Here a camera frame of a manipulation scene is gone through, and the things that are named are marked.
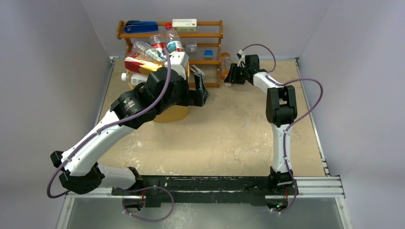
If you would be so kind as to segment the blue green label white-cap bottle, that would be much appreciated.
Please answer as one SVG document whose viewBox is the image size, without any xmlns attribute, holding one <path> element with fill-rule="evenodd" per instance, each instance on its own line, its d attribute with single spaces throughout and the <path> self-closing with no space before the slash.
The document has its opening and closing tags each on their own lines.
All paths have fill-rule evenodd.
<svg viewBox="0 0 405 229">
<path fill-rule="evenodd" d="M 163 55 L 162 51 L 153 48 L 150 44 L 143 41 L 134 42 L 132 51 L 144 55 L 156 62 L 166 62 L 166 57 Z"/>
</svg>

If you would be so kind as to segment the red landscape label bottle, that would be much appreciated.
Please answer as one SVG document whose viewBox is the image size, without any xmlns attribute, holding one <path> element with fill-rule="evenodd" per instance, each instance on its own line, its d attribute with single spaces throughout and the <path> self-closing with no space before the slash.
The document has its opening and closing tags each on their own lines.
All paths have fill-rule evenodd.
<svg viewBox="0 0 405 229">
<path fill-rule="evenodd" d="M 177 31 L 172 23 L 165 24 L 167 43 L 166 47 L 169 53 L 184 52 L 184 48 Z"/>
</svg>

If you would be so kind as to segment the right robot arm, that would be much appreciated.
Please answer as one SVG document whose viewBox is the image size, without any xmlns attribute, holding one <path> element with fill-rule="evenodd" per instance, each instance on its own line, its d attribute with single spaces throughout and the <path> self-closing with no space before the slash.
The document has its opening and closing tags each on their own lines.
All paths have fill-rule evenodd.
<svg viewBox="0 0 405 229">
<path fill-rule="evenodd" d="M 293 185 L 290 160 L 290 137 L 298 116 L 295 88 L 283 85 L 260 68 L 258 55 L 238 54 L 238 62 L 231 64 L 224 82 L 226 85 L 245 84 L 256 86 L 266 94 L 266 119 L 273 131 L 273 159 L 268 177 L 268 188 L 280 194 Z"/>
</svg>

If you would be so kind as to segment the yellow plastic bin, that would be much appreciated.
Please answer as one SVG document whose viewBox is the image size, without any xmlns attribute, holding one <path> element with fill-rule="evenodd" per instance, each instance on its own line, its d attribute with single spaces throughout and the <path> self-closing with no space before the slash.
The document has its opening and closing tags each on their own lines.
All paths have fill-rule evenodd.
<svg viewBox="0 0 405 229">
<path fill-rule="evenodd" d="M 185 79 L 189 78 L 190 70 L 189 70 L 189 57 L 186 54 L 173 54 L 170 56 L 171 68 L 178 73 L 178 75 L 182 76 Z M 170 123 L 176 122 L 179 120 L 184 119 L 188 115 L 189 109 L 187 107 L 182 107 L 179 105 L 175 105 L 168 110 L 164 111 L 162 114 L 158 115 L 154 122 L 156 123 Z"/>
</svg>

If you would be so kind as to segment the red gold label bottle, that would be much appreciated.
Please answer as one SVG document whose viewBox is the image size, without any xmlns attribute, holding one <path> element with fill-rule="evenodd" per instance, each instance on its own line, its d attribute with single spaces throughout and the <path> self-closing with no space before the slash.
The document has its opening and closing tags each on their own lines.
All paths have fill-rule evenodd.
<svg viewBox="0 0 405 229">
<path fill-rule="evenodd" d="M 157 62 L 137 52 L 129 52 L 124 58 L 124 65 L 128 71 L 143 75 L 149 75 L 151 72 L 157 71 L 164 66 L 163 63 Z"/>
</svg>

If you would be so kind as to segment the orange label bottle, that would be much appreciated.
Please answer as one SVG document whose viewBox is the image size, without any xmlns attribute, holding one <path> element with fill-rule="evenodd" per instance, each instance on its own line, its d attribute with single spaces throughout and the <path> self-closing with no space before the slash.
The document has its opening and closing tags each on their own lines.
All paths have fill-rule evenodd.
<svg viewBox="0 0 405 229">
<path fill-rule="evenodd" d="M 229 53 L 223 52 L 223 53 L 221 53 L 220 57 L 221 57 L 221 64 L 222 64 L 221 65 L 221 75 L 222 75 L 222 78 L 225 80 L 226 77 L 228 76 L 228 73 L 230 71 L 230 67 L 232 64 L 231 56 Z"/>
</svg>

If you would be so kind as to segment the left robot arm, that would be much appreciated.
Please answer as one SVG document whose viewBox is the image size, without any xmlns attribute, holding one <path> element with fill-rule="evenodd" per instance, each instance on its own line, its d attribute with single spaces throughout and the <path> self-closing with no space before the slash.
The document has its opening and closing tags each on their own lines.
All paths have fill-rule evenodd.
<svg viewBox="0 0 405 229">
<path fill-rule="evenodd" d="M 135 168 L 109 167 L 99 158 L 115 143 L 144 123 L 153 121 L 173 106 L 203 106 L 208 98 L 202 78 L 195 75 L 196 86 L 189 88 L 185 52 L 167 53 L 163 67 L 151 72 L 146 82 L 123 92 L 102 120 L 76 145 L 64 152 L 54 151 L 50 158 L 66 192 L 86 194 L 99 187 L 116 187 L 137 195 L 142 190 Z"/>
</svg>

